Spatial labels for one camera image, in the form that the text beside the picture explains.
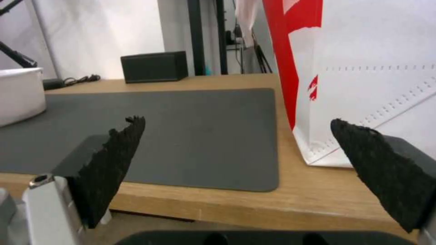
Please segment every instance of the red stripe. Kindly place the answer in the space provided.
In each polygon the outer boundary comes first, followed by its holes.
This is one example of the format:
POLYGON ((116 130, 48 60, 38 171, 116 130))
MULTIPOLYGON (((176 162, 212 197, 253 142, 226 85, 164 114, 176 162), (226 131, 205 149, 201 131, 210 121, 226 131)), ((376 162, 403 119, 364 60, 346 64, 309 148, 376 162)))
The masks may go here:
POLYGON ((320 27, 322 0, 300 0, 287 11, 286 15, 283 14, 283 0, 263 0, 263 6, 279 66, 286 113, 289 125, 293 129, 299 80, 288 33, 303 27, 320 27))

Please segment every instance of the gray desk mat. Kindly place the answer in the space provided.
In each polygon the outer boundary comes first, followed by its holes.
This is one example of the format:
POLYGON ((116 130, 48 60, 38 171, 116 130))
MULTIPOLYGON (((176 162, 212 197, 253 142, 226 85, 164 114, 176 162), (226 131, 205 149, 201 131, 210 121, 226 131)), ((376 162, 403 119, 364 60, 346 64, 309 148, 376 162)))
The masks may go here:
POLYGON ((278 186, 268 88, 47 95, 47 110, 0 128, 0 172, 50 172, 86 137, 144 116, 124 181, 244 191, 278 186))

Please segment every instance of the black cable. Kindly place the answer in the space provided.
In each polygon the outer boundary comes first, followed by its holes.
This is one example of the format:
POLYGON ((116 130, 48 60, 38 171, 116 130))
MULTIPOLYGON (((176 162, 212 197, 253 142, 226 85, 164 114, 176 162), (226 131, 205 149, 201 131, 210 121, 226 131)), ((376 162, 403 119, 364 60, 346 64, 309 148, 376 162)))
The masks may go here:
MULTIPOLYGON (((233 7, 235 8, 235 11, 236 11, 235 0, 233 0, 233 7)), ((241 33, 241 28, 238 25, 238 20, 236 19, 236 16, 235 16, 235 28, 233 29, 233 33, 235 34, 235 59, 236 59, 236 61, 239 64, 239 68, 240 68, 241 73, 243 73, 244 69, 242 68, 242 64, 241 64, 241 62, 238 59, 238 40, 237 40, 238 39, 238 35, 236 34, 236 33, 238 33, 238 34, 241 33)))
POLYGON ((65 87, 68 87, 68 86, 72 86, 72 85, 78 84, 78 83, 95 82, 95 81, 98 81, 100 79, 101 79, 101 77, 99 75, 95 75, 95 74, 92 74, 91 76, 84 76, 79 80, 72 78, 72 77, 69 77, 69 78, 64 79, 64 84, 65 84, 65 87))

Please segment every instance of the white wall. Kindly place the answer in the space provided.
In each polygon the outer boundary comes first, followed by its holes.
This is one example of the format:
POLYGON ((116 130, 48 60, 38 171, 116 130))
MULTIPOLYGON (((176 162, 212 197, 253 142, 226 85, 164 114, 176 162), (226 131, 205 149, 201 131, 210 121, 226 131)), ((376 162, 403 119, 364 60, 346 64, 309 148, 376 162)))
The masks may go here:
MULTIPOLYGON (((214 75, 221 73, 215 0, 200 0, 204 62, 214 75)), ((188 73, 194 72, 187 0, 158 0, 165 51, 186 51, 188 73)))
POLYGON ((123 78, 120 57, 164 51, 157 0, 37 0, 62 78, 123 78))
POLYGON ((159 0, 158 5, 165 51, 185 51, 188 74, 193 76, 194 60, 187 1, 159 0))
MULTIPOLYGON (((1 2, 0 8, 9 2, 1 2)), ((44 78, 57 77, 30 0, 21 2, 0 17, 0 41, 38 62, 38 66, 44 69, 44 78)), ((17 68, 21 66, 0 51, 0 69, 17 68)))

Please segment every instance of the black foam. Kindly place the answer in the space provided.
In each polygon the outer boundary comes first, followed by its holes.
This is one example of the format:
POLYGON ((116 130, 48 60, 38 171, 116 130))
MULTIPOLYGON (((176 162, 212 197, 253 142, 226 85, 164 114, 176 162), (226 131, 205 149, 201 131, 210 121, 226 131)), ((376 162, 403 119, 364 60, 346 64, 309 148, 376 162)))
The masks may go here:
POLYGON ((130 125, 109 136, 90 136, 72 151, 53 175, 68 180, 82 220, 94 228, 124 179, 145 128, 143 117, 126 119, 130 125))
POLYGON ((403 139, 335 119, 331 130, 383 208, 407 231, 421 228, 434 205, 436 162, 403 139))

